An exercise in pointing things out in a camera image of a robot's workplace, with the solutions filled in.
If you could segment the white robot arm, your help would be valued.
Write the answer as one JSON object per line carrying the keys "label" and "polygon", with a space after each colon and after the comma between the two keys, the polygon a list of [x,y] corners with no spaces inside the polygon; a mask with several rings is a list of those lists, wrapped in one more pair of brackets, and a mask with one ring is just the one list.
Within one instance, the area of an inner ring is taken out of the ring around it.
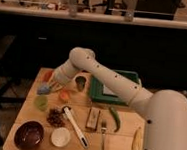
{"label": "white robot arm", "polygon": [[145,119],[143,150],[187,150],[187,97],[169,89],[151,93],[98,63],[94,52],[82,47],[70,50],[69,58],[54,70],[51,79],[66,85],[83,70]]}

